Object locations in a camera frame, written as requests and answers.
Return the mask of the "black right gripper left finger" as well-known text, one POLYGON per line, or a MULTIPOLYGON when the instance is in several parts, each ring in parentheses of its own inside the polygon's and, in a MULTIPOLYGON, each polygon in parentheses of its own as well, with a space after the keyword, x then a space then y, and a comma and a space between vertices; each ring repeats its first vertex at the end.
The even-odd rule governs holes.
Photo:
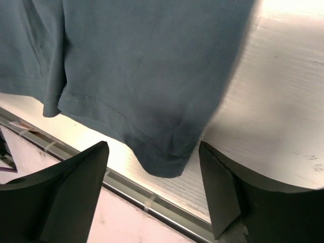
POLYGON ((1 185, 1 242, 87 242, 106 165, 101 141, 1 185))

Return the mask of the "teal blue t shirt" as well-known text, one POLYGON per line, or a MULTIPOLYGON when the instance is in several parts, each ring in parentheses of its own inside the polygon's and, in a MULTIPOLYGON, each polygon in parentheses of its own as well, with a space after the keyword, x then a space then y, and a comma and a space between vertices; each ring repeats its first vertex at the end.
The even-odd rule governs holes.
POLYGON ((1 1, 1 92, 180 176, 219 105, 254 1, 1 1))

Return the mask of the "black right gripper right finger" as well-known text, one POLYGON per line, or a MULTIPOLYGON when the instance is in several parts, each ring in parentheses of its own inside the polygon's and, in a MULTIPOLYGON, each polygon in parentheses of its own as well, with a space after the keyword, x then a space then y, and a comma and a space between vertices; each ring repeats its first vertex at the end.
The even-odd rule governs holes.
POLYGON ((199 146, 214 238, 218 242, 323 242, 323 190, 279 182, 199 146))

